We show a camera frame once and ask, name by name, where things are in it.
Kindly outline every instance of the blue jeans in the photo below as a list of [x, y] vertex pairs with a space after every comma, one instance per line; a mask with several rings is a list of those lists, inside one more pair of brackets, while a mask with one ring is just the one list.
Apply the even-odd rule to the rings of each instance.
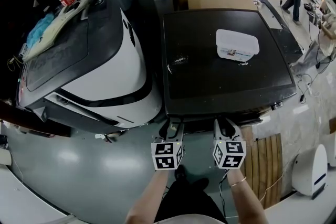
[[293, 8], [293, 20], [298, 21], [300, 17], [300, 5], [301, 0], [287, 0], [284, 5], [282, 6], [283, 9], [289, 9], [291, 6]]

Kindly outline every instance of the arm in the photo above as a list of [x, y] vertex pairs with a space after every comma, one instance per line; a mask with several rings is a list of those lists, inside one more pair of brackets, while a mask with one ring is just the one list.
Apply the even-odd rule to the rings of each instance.
[[[240, 182], [244, 179], [239, 169], [232, 169], [227, 174], [229, 185]], [[233, 200], [239, 215], [241, 224], [267, 224], [264, 209], [247, 184], [246, 180], [231, 188]]]
[[156, 171], [139, 200], [128, 212], [125, 224], [153, 224], [168, 181], [168, 170]]

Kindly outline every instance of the white box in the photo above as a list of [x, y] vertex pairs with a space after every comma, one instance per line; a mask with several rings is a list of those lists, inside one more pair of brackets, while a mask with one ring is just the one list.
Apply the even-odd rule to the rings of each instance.
[[213, 157], [219, 169], [240, 169], [245, 156], [245, 141], [216, 140]]
[[155, 170], [176, 170], [183, 157], [182, 142], [152, 143]]
[[251, 35], [218, 29], [216, 45], [219, 57], [246, 62], [259, 53], [258, 39]]

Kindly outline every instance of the blue cloth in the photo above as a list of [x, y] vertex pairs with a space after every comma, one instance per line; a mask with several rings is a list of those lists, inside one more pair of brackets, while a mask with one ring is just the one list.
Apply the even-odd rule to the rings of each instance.
[[39, 41], [40, 37], [43, 35], [44, 31], [54, 20], [53, 13], [48, 13], [43, 19], [39, 20], [35, 27], [30, 31], [27, 37], [27, 46], [31, 48], [37, 41]]

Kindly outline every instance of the table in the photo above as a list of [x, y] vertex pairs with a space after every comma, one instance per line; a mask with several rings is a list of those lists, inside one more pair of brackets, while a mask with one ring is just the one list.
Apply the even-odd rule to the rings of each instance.
[[[243, 65], [220, 58], [215, 41], [218, 29], [257, 37], [259, 54]], [[201, 9], [165, 14], [162, 37], [168, 116], [236, 113], [296, 94], [278, 43], [257, 11]]]

